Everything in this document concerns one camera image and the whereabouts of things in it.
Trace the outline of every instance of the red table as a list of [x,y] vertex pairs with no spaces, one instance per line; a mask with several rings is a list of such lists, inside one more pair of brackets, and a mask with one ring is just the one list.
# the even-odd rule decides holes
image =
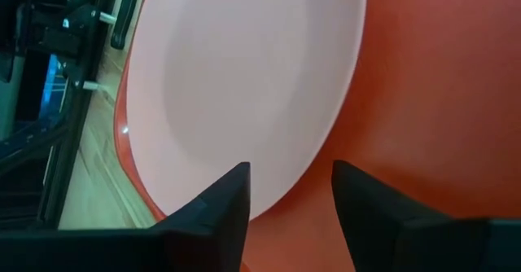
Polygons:
[[[250,224],[252,271],[353,271],[331,195],[332,160],[457,217],[521,216],[521,0],[368,0],[348,97],[298,184]],[[120,130],[120,162],[157,218]]]

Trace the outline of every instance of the white plate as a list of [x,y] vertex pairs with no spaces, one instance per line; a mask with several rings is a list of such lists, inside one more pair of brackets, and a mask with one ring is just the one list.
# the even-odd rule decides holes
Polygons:
[[241,161],[256,217],[322,146],[357,61],[366,0],[146,0],[129,64],[134,161],[178,210]]

